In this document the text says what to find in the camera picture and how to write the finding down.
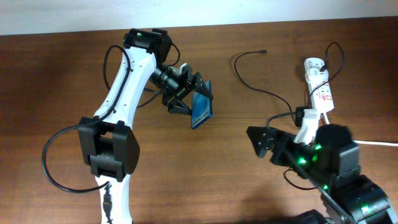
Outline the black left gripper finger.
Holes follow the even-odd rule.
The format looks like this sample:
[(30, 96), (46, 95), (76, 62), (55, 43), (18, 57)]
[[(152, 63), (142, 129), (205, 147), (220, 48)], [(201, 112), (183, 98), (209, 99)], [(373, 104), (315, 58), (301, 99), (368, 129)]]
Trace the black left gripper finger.
[(195, 81), (195, 88), (194, 90), (203, 96), (209, 98), (210, 100), (213, 100), (213, 95), (211, 93), (211, 90), (206, 86), (205, 82), (202, 79), (202, 76), (200, 72), (196, 72), (194, 74), (194, 81)]
[(192, 109), (180, 99), (172, 99), (168, 102), (167, 107), (169, 113), (192, 115)]

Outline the blue Galaxy smartphone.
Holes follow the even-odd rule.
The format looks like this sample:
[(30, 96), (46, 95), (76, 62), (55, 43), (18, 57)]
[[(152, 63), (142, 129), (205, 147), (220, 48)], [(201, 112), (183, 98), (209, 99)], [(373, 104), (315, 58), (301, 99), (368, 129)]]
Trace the blue Galaxy smartphone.
[(195, 91), (192, 95), (191, 128), (196, 129), (213, 115), (212, 101)]

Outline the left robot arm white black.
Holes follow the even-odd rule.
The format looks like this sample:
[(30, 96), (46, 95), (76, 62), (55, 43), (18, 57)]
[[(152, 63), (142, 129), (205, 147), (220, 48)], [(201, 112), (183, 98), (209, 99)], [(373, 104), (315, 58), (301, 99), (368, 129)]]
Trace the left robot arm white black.
[(191, 117), (196, 129), (212, 116), (211, 81), (185, 63), (165, 60), (173, 42), (167, 31), (131, 29), (124, 36), (120, 68), (108, 95), (92, 118), (82, 117), (78, 135), (83, 160), (100, 187), (102, 223), (132, 223), (129, 181), (140, 147), (133, 120), (147, 82), (160, 89), (169, 113)]

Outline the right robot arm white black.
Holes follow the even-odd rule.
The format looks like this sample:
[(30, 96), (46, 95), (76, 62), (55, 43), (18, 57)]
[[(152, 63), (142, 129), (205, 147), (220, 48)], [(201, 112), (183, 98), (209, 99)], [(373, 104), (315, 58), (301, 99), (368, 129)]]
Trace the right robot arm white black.
[(308, 179), (333, 223), (397, 223), (386, 193), (361, 173), (359, 146), (346, 126), (327, 124), (309, 143), (295, 143), (295, 135), (273, 127), (246, 130), (257, 157), (272, 153), (270, 162), (288, 167)]

